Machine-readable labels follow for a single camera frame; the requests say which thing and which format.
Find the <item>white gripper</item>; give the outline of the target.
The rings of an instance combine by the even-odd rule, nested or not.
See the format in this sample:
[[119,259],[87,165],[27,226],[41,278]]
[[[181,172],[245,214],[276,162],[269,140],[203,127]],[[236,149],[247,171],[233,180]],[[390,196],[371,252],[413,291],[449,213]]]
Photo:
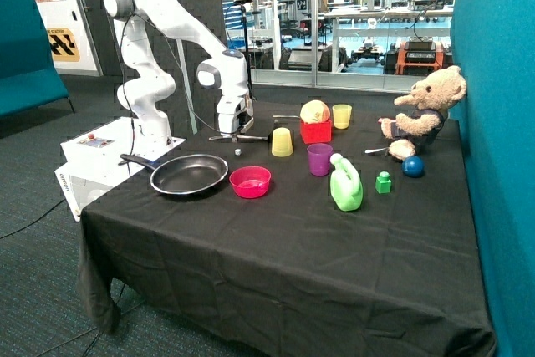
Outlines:
[[216,108],[218,129],[222,135],[231,135],[232,142],[237,143],[236,134],[245,135],[254,124],[253,104],[249,95],[223,95]]

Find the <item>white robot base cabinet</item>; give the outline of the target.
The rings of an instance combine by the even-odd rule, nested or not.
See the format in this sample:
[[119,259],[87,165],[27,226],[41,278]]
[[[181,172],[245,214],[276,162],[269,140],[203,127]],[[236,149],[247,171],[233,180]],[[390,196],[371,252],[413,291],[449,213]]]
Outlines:
[[156,161],[184,140],[173,137],[162,145],[144,140],[136,119],[120,117],[61,144],[66,163],[55,170],[75,221],[84,207],[143,169],[125,163],[122,154]]

